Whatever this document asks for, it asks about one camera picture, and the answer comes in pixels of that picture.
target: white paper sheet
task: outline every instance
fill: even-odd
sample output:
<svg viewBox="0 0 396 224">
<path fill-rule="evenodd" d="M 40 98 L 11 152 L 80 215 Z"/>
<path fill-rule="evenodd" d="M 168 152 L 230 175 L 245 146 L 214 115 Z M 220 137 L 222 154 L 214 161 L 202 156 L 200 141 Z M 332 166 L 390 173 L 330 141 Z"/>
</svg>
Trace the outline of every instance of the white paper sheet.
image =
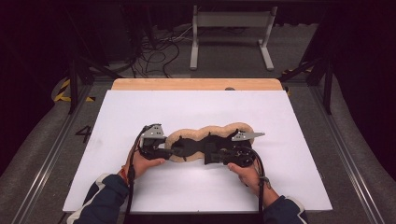
<svg viewBox="0 0 396 224">
<path fill-rule="evenodd" d="M 258 151 L 278 194 L 306 210 L 331 210 L 328 195 L 284 91 L 108 91 L 64 211 L 78 210 L 94 180 L 116 173 L 143 126 L 161 123 L 165 135 L 245 122 L 264 132 Z M 135 181 L 133 213 L 255 212 L 258 199 L 222 164 L 203 160 L 151 168 Z"/>
</svg>

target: metal stand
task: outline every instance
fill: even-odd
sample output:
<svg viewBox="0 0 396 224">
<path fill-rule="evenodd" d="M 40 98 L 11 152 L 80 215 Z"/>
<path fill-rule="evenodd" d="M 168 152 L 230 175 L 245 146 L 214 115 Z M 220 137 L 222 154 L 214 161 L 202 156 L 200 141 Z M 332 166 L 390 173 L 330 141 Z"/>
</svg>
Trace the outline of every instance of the metal stand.
<svg viewBox="0 0 396 224">
<path fill-rule="evenodd" d="M 265 27 L 265 35 L 259 40 L 260 50 L 268 71 L 274 70 L 267 49 L 268 39 L 274 24 L 277 7 L 270 12 L 198 12 L 194 6 L 192 16 L 192 49 L 190 69 L 198 68 L 198 27 Z"/>
</svg>

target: sleeve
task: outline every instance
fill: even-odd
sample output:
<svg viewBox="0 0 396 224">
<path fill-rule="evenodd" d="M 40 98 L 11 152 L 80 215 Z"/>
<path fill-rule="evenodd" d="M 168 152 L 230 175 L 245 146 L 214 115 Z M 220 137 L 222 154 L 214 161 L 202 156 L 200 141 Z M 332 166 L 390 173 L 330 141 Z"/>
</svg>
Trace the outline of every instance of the sleeve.
<svg viewBox="0 0 396 224">
<path fill-rule="evenodd" d="M 119 175 L 99 176 L 92 184 L 84 205 L 67 219 L 67 224 L 116 223 L 128 191 Z"/>
<path fill-rule="evenodd" d="M 280 196 L 270 206 L 264 209 L 265 224 L 306 224 L 308 218 L 300 202 Z"/>
</svg>

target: wooden edge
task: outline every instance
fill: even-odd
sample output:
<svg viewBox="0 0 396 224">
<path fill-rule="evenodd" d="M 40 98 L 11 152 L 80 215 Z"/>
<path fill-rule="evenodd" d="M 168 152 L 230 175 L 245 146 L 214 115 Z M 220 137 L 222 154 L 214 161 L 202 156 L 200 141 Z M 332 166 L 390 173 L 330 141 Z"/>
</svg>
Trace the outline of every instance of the wooden edge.
<svg viewBox="0 0 396 224">
<path fill-rule="evenodd" d="M 119 78 L 113 91 L 282 91 L 276 78 Z"/>
</svg>

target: gray surface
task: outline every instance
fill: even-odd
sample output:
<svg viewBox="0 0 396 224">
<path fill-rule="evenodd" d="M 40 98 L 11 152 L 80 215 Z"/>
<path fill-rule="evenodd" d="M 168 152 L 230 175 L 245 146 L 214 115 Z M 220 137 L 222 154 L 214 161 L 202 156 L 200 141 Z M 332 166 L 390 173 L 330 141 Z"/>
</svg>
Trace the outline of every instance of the gray surface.
<svg viewBox="0 0 396 224">
<path fill-rule="evenodd" d="M 260 30 L 246 30 L 241 35 L 225 31 L 206 31 L 201 37 L 198 70 L 190 71 L 191 42 L 178 45 L 180 55 L 167 71 L 174 77 L 279 77 L 280 73 L 295 67 L 316 26 L 275 27 L 269 47 L 276 70 L 264 68 L 260 50 L 255 41 Z M 172 57 L 176 49 L 167 49 Z M 151 64 L 150 69 L 161 68 Z M 131 76 L 131 71 L 123 73 Z M 294 80 L 301 80 L 304 74 Z M 52 173 L 29 216 L 28 223 L 56 223 L 61 218 L 62 207 L 69 191 L 68 185 L 78 168 L 86 144 L 83 136 L 74 133 L 86 125 L 93 127 L 96 116 L 110 82 L 95 82 L 90 96 L 93 103 L 84 103 L 78 118 L 67 136 L 66 145 Z M 302 127 L 318 170 L 324 176 L 323 183 L 329 194 L 333 211 L 308 213 L 311 223 L 369 223 L 361 202 L 351 185 L 347 172 L 336 152 L 336 144 L 319 112 L 309 88 L 304 84 L 287 83 L 290 87 L 290 101 Z M 58 102 L 36 126 L 24 142 L 20 151 L 0 179 L 0 223 L 10 223 L 29 190 L 41 163 L 44 161 L 67 116 L 69 103 Z M 333 86 L 332 116 L 337 122 L 358 168 L 366 180 L 373 198 L 380 208 L 386 223 L 396 223 L 396 184 L 382 169 L 375 156 L 361 137 L 351 119 L 342 93 Z"/>
</svg>

